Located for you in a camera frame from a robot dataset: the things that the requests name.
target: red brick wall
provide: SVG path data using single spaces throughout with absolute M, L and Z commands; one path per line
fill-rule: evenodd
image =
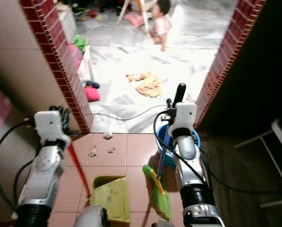
M 197 128 L 245 43 L 266 0 L 239 0 L 197 99 Z
M 20 0 L 28 23 L 82 133 L 92 115 L 53 0 Z

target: black wire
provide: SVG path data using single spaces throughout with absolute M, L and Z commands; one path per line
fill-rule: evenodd
M 204 162 L 202 156 L 201 156 L 201 160 L 202 160 L 202 163 L 206 166 L 206 169 L 208 171 L 208 173 L 218 182 L 220 183 L 222 186 L 224 186 L 225 188 L 228 188 L 230 190 L 233 190 L 233 191 L 236 191 L 236 192 L 242 192 L 242 193 L 248 193 L 248 194 L 280 194 L 282 192 L 280 191 L 251 191 L 251 190 L 243 190 L 243 189 L 238 189 L 238 188 L 234 188 L 234 187 L 231 187 L 227 184 L 225 184 L 224 182 L 222 182 L 221 180 L 219 180 L 215 174 L 212 173 L 212 171 L 210 170 L 209 166 Z
M 28 163 L 24 164 L 19 171 L 16 173 L 15 178 L 14 178 L 14 182 L 13 182 L 13 200 L 14 200 L 14 204 L 15 204 L 15 208 L 17 209 L 19 207 L 18 205 L 18 198 L 17 198 L 17 184 L 18 184 L 18 179 L 19 176 L 21 174 L 21 172 L 31 163 L 33 162 L 33 160 L 30 160 Z
M 207 184 L 206 181 L 204 181 L 204 179 L 197 173 L 197 171 L 192 168 L 191 165 L 188 164 L 188 162 L 185 161 L 185 159 L 183 159 L 179 154 L 177 154 L 173 149 L 171 149 L 169 146 L 167 146 L 164 141 L 162 141 L 157 133 L 156 133 L 156 129 L 155 129 L 155 125 L 156 125 L 156 121 L 158 119 L 158 117 L 161 115 L 161 114 L 165 114 L 166 111 L 163 111 L 163 112 L 160 112 L 156 115 L 156 117 L 154 118 L 154 135 L 155 137 L 157 138 L 157 140 L 160 142 L 160 144 L 162 144 L 164 147 L 166 147 L 175 157 L 177 157 L 178 159 L 180 159 L 189 169 L 191 169 L 191 171 L 198 177 L 198 179 L 205 185 Z
M 13 130 L 15 130 L 16 128 L 22 126 L 22 125 L 27 125 L 29 124 L 28 121 L 24 121 L 21 123 L 18 123 L 16 125 L 14 125 L 12 128 L 10 128 L 0 139 L 0 145 L 1 143 L 4 141 L 4 139 L 7 137 L 7 135 L 9 135 Z M 3 198 L 3 200 L 7 203 L 7 205 L 13 210 L 16 211 L 16 208 L 14 207 L 14 205 L 12 204 L 12 202 L 7 198 L 6 194 L 4 193 L 1 185 L 0 185 L 0 196 Z
M 112 118 L 112 119 L 118 120 L 118 121 L 129 121 L 129 120 L 134 119 L 134 118 L 136 118 L 136 117 L 139 117 L 139 116 L 141 116 L 142 114 L 145 114 L 146 112 L 148 112 L 148 111 L 150 111 L 150 110 L 152 110 L 152 109 L 154 109 L 154 108 L 156 108 L 156 107 L 159 107 L 159 106 L 167 106 L 167 105 L 156 105 L 156 106 L 151 107 L 150 109 L 146 110 L 145 112 L 140 113 L 140 114 L 137 115 L 137 116 L 134 116 L 134 117 L 131 117 L 131 118 L 127 118 L 127 119 L 120 119 L 120 118 L 112 117 L 112 116 L 109 116 L 109 115 L 104 114 L 104 113 L 93 113 L 93 115 L 102 115 L 102 116 L 109 117 L 109 118 Z

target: child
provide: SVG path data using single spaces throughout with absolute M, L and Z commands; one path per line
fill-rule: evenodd
M 155 32 L 151 32 L 151 35 L 154 37 L 155 44 L 162 45 L 161 51 L 163 52 L 166 50 L 167 33 L 171 28 L 171 22 L 167 15 L 170 7 L 170 0 L 158 0 L 153 9 Z

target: pink shirt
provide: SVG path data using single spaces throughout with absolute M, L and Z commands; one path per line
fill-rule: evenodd
M 155 19 L 154 26 L 157 35 L 168 33 L 171 28 L 171 22 L 168 15 L 164 15 Z

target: white marble floor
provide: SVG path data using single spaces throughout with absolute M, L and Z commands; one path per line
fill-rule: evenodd
M 100 27 L 95 29 L 87 28 L 85 22 L 78 23 L 77 33 L 93 47 L 95 80 L 101 84 L 101 100 L 90 103 L 92 112 L 122 119 L 138 115 L 174 98 L 181 82 L 187 85 L 185 98 L 196 100 L 235 4 L 236 0 L 173 1 L 172 29 L 165 53 L 146 38 L 143 27 L 136 29 L 125 20 L 116 26 L 113 14 L 109 20 L 99 21 Z M 135 90 L 137 84 L 129 83 L 125 77 L 144 70 L 155 72 L 162 80 L 160 96 L 142 96 Z M 152 133 L 154 116 L 162 109 L 158 107 L 126 122 L 95 115 L 92 132 Z

